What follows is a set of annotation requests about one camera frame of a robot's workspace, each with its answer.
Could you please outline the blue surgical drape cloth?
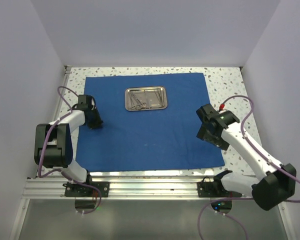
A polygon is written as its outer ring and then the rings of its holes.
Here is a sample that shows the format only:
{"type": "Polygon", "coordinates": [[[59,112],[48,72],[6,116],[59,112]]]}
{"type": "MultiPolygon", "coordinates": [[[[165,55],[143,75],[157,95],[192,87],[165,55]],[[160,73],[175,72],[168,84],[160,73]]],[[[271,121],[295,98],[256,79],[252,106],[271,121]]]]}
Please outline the blue surgical drape cloth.
{"type": "Polygon", "coordinates": [[[96,100],[99,129],[78,131],[76,161],[90,172],[191,170],[221,167],[221,150],[197,138],[197,109],[208,104],[202,73],[88,77],[84,92],[96,100]],[[163,110],[128,111],[128,88],[162,86],[163,110]]]}

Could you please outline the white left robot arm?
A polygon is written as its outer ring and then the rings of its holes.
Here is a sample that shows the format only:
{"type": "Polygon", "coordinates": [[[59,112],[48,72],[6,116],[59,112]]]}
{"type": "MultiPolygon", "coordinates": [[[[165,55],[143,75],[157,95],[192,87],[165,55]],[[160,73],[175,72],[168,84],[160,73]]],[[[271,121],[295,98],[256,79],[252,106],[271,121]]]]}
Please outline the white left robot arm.
{"type": "Polygon", "coordinates": [[[81,126],[99,129],[103,125],[95,98],[79,95],[77,103],[68,113],[50,123],[41,123],[35,129],[34,161],[37,175],[45,178],[59,172],[66,179],[77,183],[76,190],[82,196],[93,193],[94,184],[88,180],[89,172],[74,158],[72,133],[81,126]]]}

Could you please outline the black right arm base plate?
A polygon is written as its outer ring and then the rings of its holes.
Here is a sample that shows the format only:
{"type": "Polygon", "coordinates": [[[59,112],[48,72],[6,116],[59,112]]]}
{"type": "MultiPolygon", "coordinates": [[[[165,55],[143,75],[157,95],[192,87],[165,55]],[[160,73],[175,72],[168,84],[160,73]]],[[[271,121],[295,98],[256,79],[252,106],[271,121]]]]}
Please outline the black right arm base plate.
{"type": "Polygon", "coordinates": [[[219,180],[214,181],[212,178],[207,176],[196,183],[196,189],[199,198],[242,197],[241,193],[225,190],[219,180]]]}

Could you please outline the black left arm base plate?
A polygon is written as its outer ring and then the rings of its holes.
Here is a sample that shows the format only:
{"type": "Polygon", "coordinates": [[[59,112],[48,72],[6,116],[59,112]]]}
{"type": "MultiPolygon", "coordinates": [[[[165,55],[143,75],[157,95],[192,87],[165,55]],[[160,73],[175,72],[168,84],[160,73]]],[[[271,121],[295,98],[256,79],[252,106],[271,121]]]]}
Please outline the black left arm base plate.
{"type": "MultiPolygon", "coordinates": [[[[97,194],[98,197],[107,198],[110,190],[110,183],[107,181],[94,181],[91,183],[94,188],[97,188],[100,193],[97,194]]],[[[70,198],[84,198],[95,196],[96,190],[91,187],[82,186],[80,184],[72,184],[70,182],[64,183],[62,185],[65,187],[64,196],[70,198]]]]}

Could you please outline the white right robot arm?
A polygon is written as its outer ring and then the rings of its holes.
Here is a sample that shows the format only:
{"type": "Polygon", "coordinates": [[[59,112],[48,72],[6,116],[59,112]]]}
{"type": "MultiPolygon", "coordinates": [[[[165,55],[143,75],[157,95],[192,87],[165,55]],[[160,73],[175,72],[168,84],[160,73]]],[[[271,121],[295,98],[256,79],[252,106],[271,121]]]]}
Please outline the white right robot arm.
{"type": "Polygon", "coordinates": [[[251,177],[224,170],[213,178],[204,177],[197,183],[200,198],[247,196],[268,211],[295,194],[295,167],[282,164],[251,139],[234,113],[217,111],[206,104],[196,114],[201,121],[197,138],[224,151],[234,148],[254,173],[251,177]]]}

